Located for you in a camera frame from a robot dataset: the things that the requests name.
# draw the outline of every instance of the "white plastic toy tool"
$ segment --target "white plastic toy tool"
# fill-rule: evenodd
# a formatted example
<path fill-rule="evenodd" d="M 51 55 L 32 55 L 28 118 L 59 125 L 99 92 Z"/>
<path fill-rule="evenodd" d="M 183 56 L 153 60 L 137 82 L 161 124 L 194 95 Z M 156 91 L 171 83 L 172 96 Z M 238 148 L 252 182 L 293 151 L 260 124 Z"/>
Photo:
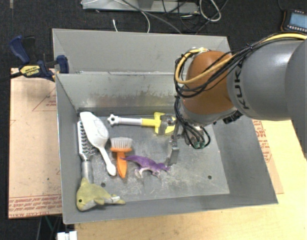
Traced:
<path fill-rule="evenodd" d="M 94 147 L 99 149 L 106 164 L 107 172 L 115 176 L 117 174 L 117 169 L 109 159 L 108 153 L 105 150 L 106 142 L 109 139 L 109 133 L 106 126 L 91 112 L 81 112 L 80 119 L 88 140 Z"/>

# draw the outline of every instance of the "orange scrub brush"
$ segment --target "orange scrub brush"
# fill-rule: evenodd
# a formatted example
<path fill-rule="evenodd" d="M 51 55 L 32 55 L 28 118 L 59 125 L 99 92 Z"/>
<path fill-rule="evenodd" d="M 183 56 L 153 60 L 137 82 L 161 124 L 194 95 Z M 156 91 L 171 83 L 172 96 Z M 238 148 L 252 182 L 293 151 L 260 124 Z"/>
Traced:
<path fill-rule="evenodd" d="M 131 148 L 132 143 L 133 139 L 127 137 L 115 137 L 111 139 L 110 150 L 117 153 L 117 170 L 121 178 L 125 178 L 127 172 L 127 161 L 121 158 L 125 158 L 125 153 L 133 150 Z"/>

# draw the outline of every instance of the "blue clamp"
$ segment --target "blue clamp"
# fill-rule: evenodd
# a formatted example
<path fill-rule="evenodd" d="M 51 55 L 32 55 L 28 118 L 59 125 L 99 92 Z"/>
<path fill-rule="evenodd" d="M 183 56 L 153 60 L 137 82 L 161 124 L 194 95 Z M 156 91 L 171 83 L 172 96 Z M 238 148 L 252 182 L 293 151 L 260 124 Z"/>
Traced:
<path fill-rule="evenodd" d="M 17 56 L 22 64 L 18 68 L 19 72 L 26 78 L 44 78 L 51 81 L 55 80 L 54 73 L 49 69 L 50 66 L 56 64 L 60 67 L 60 73 L 69 73 L 68 60 L 64 55 L 59 55 L 55 61 L 45 63 L 42 60 L 35 61 L 35 56 L 32 54 L 32 58 L 26 52 L 22 42 L 22 35 L 18 35 L 9 42 L 9 47 L 12 53 Z M 33 48 L 34 40 L 30 40 L 30 48 Z"/>

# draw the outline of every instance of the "yellow cable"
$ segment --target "yellow cable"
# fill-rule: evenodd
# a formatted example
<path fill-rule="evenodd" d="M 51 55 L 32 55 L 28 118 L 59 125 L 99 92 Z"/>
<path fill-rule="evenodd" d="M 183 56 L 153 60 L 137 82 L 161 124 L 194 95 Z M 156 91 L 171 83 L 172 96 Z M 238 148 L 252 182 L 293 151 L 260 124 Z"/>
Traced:
<path fill-rule="evenodd" d="M 267 39 L 263 40 L 261 42 L 264 43 L 264 42 L 267 42 L 267 41 L 271 41 L 271 40 L 275 40 L 275 39 L 282 39 L 282 38 L 295 38 L 295 39 L 301 39 L 301 40 L 306 40 L 307 39 L 307 35 L 304 35 L 304 34 L 300 34 L 300 33 L 282 33 L 282 34 L 277 34 L 277 35 L 274 35 L 274 36 L 271 36 L 271 37 L 268 37 Z M 180 80 L 179 79 L 179 71 L 183 65 L 183 63 L 185 62 L 185 60 L 188 58 L 189 55 L 191 54 L 196 54 L 196 53 L 199 53 L 199 52 L 207 52 L 208 49 L 206 48 L 200 48 L 200 49 L 192 49 L 190 51 L 188 51 L 180 60 L 180 62 L 178 63 L 177 65 L 177 68 L 175 70 L 175 73 L 174 73 L 174 77 L 175 77 L 175 80 L 179 83 L 179 84 L 184 84 L 184 85 L 187 85 L 187 84 L 191 84 L 203 77 L 205 77 L 207 74 L 213 72 L 213 71 L 216 71 L 218 70 L 219 68 L 221 68 L 223 65 L 225 65 L 226 63 L 228 63 L 229 60 L 231 60 L 234 56 L 236 56 L 235 54 L 225 60 L 223 60 L 222 62 L 219 62 L 217 63 L 216 65 L 212 66 L 210 69 L 208 69 L 207 71 L 195 76 L 194 78 L 192 79 L 189 79 L 189 80 Z"/>

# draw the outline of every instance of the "purple toy dinosaur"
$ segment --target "purple toy dinosaur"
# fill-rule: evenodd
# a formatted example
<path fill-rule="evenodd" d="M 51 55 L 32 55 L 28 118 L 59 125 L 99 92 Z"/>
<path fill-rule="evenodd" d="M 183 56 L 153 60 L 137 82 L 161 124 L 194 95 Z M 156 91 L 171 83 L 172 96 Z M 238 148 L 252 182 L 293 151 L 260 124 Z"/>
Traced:
<path fill-rule="evenodd" d="M 160 178 L 160 172 L 161 170 L 168 171 L 170 169 L 169 166 L 165 166 L 164 163 L 156 163 L 154 160 L 151 160 L 150 158 L 139 156 L 139 155 L 128 155 L 125 158 L 121 158 L 126 161 L 132 161 L 140 165 L 139 168 L 134 170 L 134 174 L 139 178 L 139 175 L 141 178 L 143 177 L 143 171 L 149 170 L 152 172 L 152 175 L 157 176 Z"/>

